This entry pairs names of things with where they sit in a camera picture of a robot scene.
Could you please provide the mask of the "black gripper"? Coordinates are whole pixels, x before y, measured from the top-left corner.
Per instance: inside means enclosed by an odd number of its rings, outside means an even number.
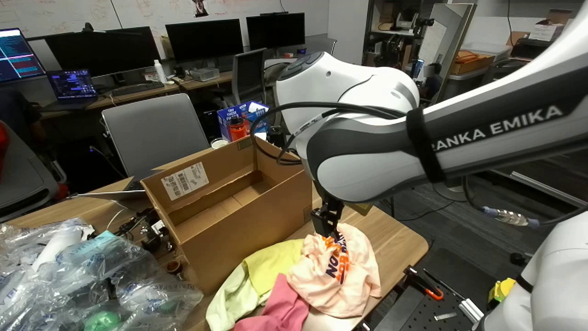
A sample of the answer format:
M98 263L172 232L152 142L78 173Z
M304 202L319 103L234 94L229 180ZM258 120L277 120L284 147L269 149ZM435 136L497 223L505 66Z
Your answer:
M313 232L323 237L334 237L341 217L343 202L337 199L323 199L319 208L310 214Z

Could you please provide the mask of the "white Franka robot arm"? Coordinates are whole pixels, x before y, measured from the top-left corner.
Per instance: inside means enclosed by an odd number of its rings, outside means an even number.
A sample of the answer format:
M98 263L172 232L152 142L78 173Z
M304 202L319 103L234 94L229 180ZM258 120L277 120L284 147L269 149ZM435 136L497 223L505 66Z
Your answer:
M313 230L335 236L346 202L584 145L585 79L588 4L521 68L433 105L402 70L326 52L290 63L275 101L321 197Z

